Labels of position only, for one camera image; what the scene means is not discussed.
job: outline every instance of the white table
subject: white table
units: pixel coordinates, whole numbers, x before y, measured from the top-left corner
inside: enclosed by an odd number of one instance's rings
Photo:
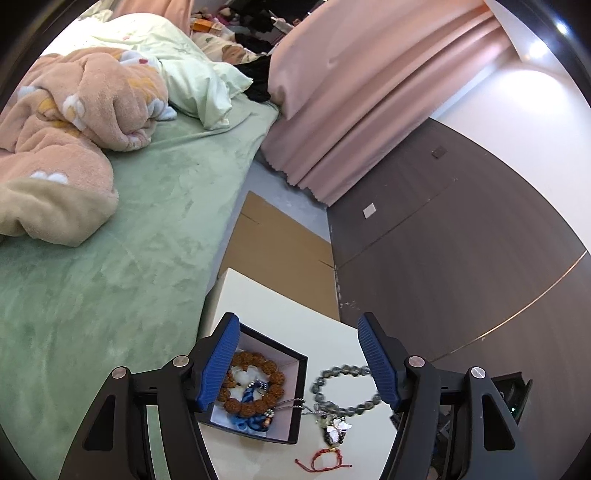
[[[313,405],[310,386],[322,370],[335,365],[365,365],[357,330],[314,312],[244,275],[228,269],[210,293],[202,316],[200,336],[210,335],[223,314],[234,312],[245,325],[308,357],[307,404]],[[376,393],[371,377],[331,378],[323,389],[326,398],[342,407],[356,406]],[[310,464],[314,453],[326,445],[313,416],[301,419],[297,445],[278,445],[245,438],[201,425],[207,451],[220,480],[324,479],[378,480],[388,458],[396,430],[389,420],[390,407],[384,403],[350,419],[341,452],[341,468],[326,473],[307,473],[297,458]],[[335,464],[335,455],[325,454],[317,468]]]

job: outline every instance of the floor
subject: floor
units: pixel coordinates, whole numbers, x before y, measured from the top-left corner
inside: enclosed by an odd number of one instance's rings
[[[242,204],[248,192],[256,193],[274,207],[293,218],[296,222],[305,226],[308,230],[330,242],[326,205],[317,202],[310,192],[305,192],[298,187],[289,185],[283,174],[273,170],[265,161],[262,153],[258,151],[246,175],[242,190],[238,194],[238,199],[236,200],[236,205],[226,227],[222,243],[213,260],[212,276],[207,288],[208,291],[216,281],[224,252],[226,251],[234,225],[238,219],[238,215],[240,215]]]

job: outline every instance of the metal screw head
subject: metal screw head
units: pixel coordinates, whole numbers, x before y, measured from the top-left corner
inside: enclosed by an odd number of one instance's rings
[[[470,373],[474,378],[485,378],[486,372],[480,367],[473,367]]]
[[[413,355],[408,359],[408,364],[414,368],[421,368],[425,366],[425,360],[417,355]]]
[[[187,355],[179,355],[174,358],[173,365],[175,367],[186,367],[189,364],[189,357]]]
[[[125,367],[117,367],[111,372],[111,376],[116,379],[123,378],[125,375],[127,375]]]

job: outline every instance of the brown bead bracelet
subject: brown bead bracelet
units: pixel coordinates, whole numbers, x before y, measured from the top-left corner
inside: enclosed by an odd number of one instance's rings
[[[247,371],[250,365],[260,368],[265,375],[269,375],[268,388],[265,389],[265,394],[260,400],[243,403],[235,398],[230,398],[230,388],[238,385],[232,375],[231,368],[241,367],[244,371]],[[222,389],[217,400],[223,403],[224,409],[228,413],[239,415],[245,419],[250,418],[257,414],[263,414],[269,408],[277,405],[277,402],[284,395],[283,383],[285,383],[285,375],[277,370],[277,364],[265,359],[261,353],[235,353],[232,357],[231,367],[222,382]]]

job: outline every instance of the orange box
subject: orange box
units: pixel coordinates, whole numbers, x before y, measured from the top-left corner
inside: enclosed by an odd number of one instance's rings
[[[197,20],[195,20],[195,23],[191,28],[195,32],[207,33],[209,32],[209,29],[212,27],[212,25],[213,22],[210,22],[209,20],[203,20],[202,18],[198,18]]]

